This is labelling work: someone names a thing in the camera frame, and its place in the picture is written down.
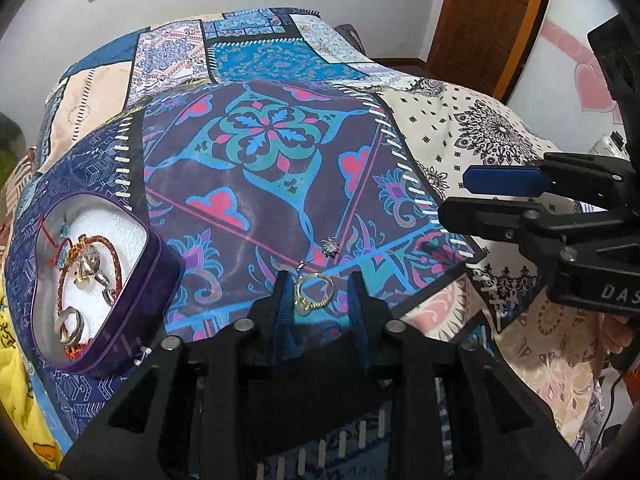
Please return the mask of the person's right hand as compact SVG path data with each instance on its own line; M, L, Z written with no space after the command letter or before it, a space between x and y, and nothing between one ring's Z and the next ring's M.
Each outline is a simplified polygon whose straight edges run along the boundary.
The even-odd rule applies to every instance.
M632 326L635 318L606 314L604 316L604 342L612 367L624 374L639 365L639 330Z

